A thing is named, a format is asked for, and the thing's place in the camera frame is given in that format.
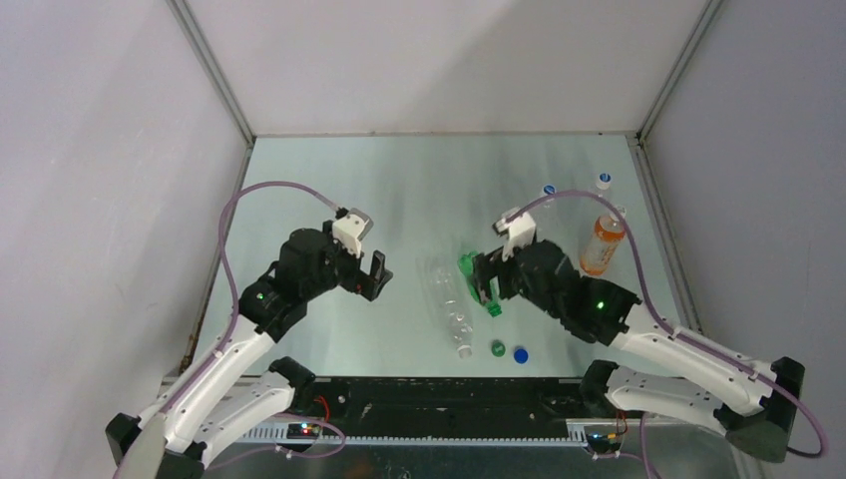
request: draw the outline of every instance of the clear plastic bottle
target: clear plastic bottle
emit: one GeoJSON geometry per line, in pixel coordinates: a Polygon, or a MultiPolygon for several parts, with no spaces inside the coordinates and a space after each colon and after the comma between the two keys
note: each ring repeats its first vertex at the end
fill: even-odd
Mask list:
{"type": "Polygon", "coordinates": [[[473,321],[463,295],[466,294],[467,286],[458,265],[436,260],[432,262],[429,272],[433,299],[440,315],[447,320],[458,355],[461,358],[470,357],[473,353],[473,321]]]}
{"type": "Polygon", "coordinates": [[[626,237],[618,215],[626,217],[626,208],[615,206],[617,213],[607,213],[597,218],[594,223],[594,233],[588,245],[579,257],[579,264],[582,271],[591,276],[599,276],[606,272],[614,251],[626,237]]]}
{"type": "MultiPolygon", "coordinates": [[[[591,186],[590,189],[591,193],[594,195],[600,196],[605,200],[611,200],[611,175],[608,173],[600,173],[597,175],[597,180],[591,186]]],[[[601,211],[604,211],[606,207],[599,205],[597,202],[591,201],[592,205],[599,206],[601,211]]]]}
{"type": "MultiPolygon", "coordinates": [[[[544,185],[541,188],[540,198],[547,197],[556,192],[555,185],[544,185]]],[[[555,202],[549,201],[543,203],[539,208],[534,208],[530,213],[532,219],[535,220],[535,230],[540,234],[548,234],[553,230],[556,221],[555,202]]]]}

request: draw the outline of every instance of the blue bottle cap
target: blue bottle cap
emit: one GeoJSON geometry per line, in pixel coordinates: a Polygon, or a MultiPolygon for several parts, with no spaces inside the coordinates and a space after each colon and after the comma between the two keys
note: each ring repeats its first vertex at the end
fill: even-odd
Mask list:
{"type": "Polygon", "coordinates": [[[517,361],[518,364],[526,364],[526,361],[529,360],[529,351],[523,349],[522,347],[518,347],[514,350],[514,360],[517,361]]]}

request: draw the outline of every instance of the red wire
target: red wire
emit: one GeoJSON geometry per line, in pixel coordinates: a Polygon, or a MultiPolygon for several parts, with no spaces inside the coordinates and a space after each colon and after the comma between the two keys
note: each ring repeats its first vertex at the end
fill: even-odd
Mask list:
{"type": "Polygon", "coordinates": [[[329,422],[329,417],[331,416],[329,414],[329,403],[326,402],[326,398],[323,396],[317,396],[314,398],[314,402],[319,402],[320,404],[323,404],[323,410],[326,412],[326,415],[323,416],[323,422],[329,422]]]}
{"type": "Polygon", "coordinates": [[[626,421],[626,412],[625,411],[620,411],[620,418],[623,419],[623,426],[626,427],[623,430],[623,432],[620,433],[620,435],[623,435],[623,434],[626,434],[627,432],[629,432],[629,422],[626,421]]]}

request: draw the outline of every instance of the white wall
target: white wall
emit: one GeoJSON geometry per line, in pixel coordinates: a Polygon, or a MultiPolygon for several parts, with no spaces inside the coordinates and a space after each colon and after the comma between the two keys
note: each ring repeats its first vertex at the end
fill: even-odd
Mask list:
{"type": "Polygon", "coordinates": [[[259,135],[635,130],[705,0],[192,0],[259,135]]]}
{"type": "Polygon", "coordinates": [[[165,1],[0,5],[0,476],[111,477],[243,148],[165,1]]]}
{"type": "MultiPolygon", "coordinates": [[[[844,477],[846,3],[727,2],[649,139],[693,293],[717,339],[807,367],[831,455],[778,478],[844,477]]],[[[816,450],[799,417],[794,445],[816,450]]]]}

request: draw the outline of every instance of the orange bottle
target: orange bottle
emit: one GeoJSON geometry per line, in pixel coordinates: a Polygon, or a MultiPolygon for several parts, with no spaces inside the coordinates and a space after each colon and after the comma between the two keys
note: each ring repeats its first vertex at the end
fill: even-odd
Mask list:
{"type": "Polygon", "coordinates": [[[623,229],[618,215],[626,217],[626,209],[619,205],[615,206],[617,213],[609,213],[597,218],[594,223],[594,234],[585,250],[579,257],[579,264],[582,271],[591,276],[599,276],[608,269],[614,251],[626,237],[626,230],[623,229]]]}

